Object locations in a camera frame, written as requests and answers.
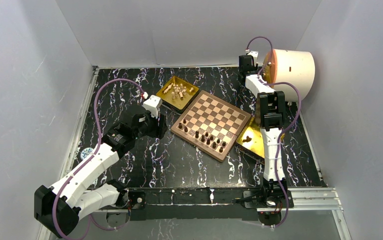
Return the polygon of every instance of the white wall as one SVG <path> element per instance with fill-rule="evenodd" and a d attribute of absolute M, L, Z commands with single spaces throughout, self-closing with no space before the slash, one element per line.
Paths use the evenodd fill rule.
<path fill-rule="evenodd" d="M 0 239 L 35 239 L 92 67 L 54 0 L 0 1 Z"/>
<path fill-rule="evenodd" d="M 383 239 L 383 1 L 322 1 L 297 49 L 315 59 L 302 110 L 322 173 L 353 239 Z"/>
<path fill-rule="evenodd" d="M 56 1 L 92 65 L 150 67 L 237 65 L 257 35 L 294 50 L 321 0 Z"/>

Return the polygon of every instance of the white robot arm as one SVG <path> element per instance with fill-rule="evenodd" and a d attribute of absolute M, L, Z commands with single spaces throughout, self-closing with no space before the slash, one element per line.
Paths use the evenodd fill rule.
<path fill-rule="evenodd" d="M 96 190 L 84 193 L 87 188 L 110 166 L 115 164 L 143 136 L 162 138 L 168 127 L 165 116 L 160 114 L 160 97 L 150 96 L 143 106 L 131 106 L 124 111 L 119 122 L 103 135 L 102 144 L 97 153 L 78 173 L 74 172 L 86 159 L 80 162 L 70 173 L 50 187 L 40 186 L 34 194 L 34 217 L 61 237 L 54 225 L 53 202 L 69 177 L 72 179 L 60 194 L 56 206 L 58 225 L 68 235 L 79 220 L 105 206 L 122 207 L 128 203 L 128 190 L 116 180 L 110 180 Z"/>
<path fill-rule="evenodd" d="M 265 85 L 266 83 L 267 82 L 263 81 L 257 74 L 251 74 L 246 76 L 244 84 L 245 84 L 245 87 L 249 89 L 253 95 L 255 95 L 255 98 L 258 98 L 258 94 L 261 94 L 261 93 L 269 94 L 269 93 L 275 92 L 273 88 Z M 269 103 L 269 105 L 271 105 L 270 107 L 276 108 L 276 106 L 273 106 L 273 103 Z M 285 178 L 285 174 L 283 171 L 283 164 L 282 164 L 281 146 L 278 144 L 278 141 L 277 141 L 277 138 L 279 137 L 281 131 L 282 131 L 281 127 L 273 127 L 268 129 L 266 129 L 265 127 L 260 128 L 260 132 L 263 138 L 264 159 L 265 159 L 265 170 L 263 172 L 263 178 L 267 181 L 270 181 L 270 180 L 278 181 L 276 177 L 275 168 L 274 168 L 277 148 L 280 148 L 278 159 L 277 159 L 278 177 L 280 178 L 280 181 Z"/>

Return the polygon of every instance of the metal frame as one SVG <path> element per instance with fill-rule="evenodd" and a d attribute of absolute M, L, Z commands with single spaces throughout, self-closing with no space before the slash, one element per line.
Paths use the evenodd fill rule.
<path fill-rule="evenodd" d="M 224 65 L 222 67 L 236 67 L 236 66 Z M 91 102 L 91 98 L 93 95 L 94 87 L 95 87 L 100 69 L 109 69 L 109 68 L 94 67 L 93 75 L 92 75 L 90 84 L 88 86 L 88 91 L 84 98 L 84 102 L 81 106 L 80 115 L 78 116 L 75 132 L 72 135 L 68 159 L 66 160 L 63 166 L 62 172 L 60 174 L 60 178 L 62 178 L 69 171 L 71 171 L 72 166 L 74 164 L 74 159 L 75 159 L 75 156 L 77 155 L 78 144 L 79 144 L 81 133 L 83 131 L 84 123 L 86 120 L 87 110 Z M 313 155 L 316 169 L 318 170 L 319 177 L 322 178 L 320 167 L 314 155 L 314 149 L 313 149 L 311 140 L 308 136 L 307 127 L 305 125 L 305 121 L 302 114 L 300 115 L 300 119 L 302 121 L 306 137 L 308 139 L 308 143 Z M 334 187 L 296 187 L 296 188 L 290 187 L 288 190 L 291 191 L 293 196 L 293 201 L 294 201 L 294 207 L 290 208 L 289 211 L 319 211 L 319 210 L 328 211 L 330 210 L 332 211 L 340 239 L 351 240 L 351 235 L 349 233 L 348 226 L 346 224 L 346 221 L 343 215 L 342 203 L 339 199 L 336 188 Z M 272 211 L 272 209 L 269 209 L 269 208 L 257 208 L 256 210 L 259 212 Z M 102 209 L 96 212 L 126 213 L 127 210 L 126 209 Z M 40 226 L 37 240 L 49 240 L 51 237 L 51 234 L 52 234 L 51 231 L 42 225 Z"/>

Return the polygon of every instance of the gold tray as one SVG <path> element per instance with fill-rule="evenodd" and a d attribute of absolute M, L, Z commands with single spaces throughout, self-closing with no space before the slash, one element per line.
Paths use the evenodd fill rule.
<path fill-rule="evenodd" d="M 246 139 L 246 136 L 251 138 L 249 142 L 243 142 L 243 140 Z M 240 151 L 257 161 L 264 163 L 264 140 L 262 138 L 260 127 L 255 122 L 254 117 L 250 119 L 249 123 L 246 125 L 235 142 L 238 144 L 238 149 Z"/>
<path fill-rule="evenodd" d="M 167 92 L 164 93 L 164 90 L 171 84 L 182 84 L 187 88 L 187 96 L 184 96 L 183 100 L 181 100 L 179 97 L 176 99 L 173 99 L 173 96 L 171 95 L 172 88 Z M 177 112 L 183 113 L 184 110 L 186 110 L 187 106 L 192 102 L 192 100 L 198 95 L 199 88 L 177 76 L 171 77 L 171 79 L 165 83 L 165 85 L 156 93 L 156 96 L 160 97 L 163 100 L 163 103 L 167 105 L 170 108 L 174 108 Z"/>

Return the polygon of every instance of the chessboard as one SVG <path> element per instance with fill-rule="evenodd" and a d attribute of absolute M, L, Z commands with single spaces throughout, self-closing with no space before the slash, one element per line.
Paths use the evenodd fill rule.
<path fill-rule="evenodd" d="M 223 162 L 250 118 L 249 113 L 201 91 L 171 131 Z"/>

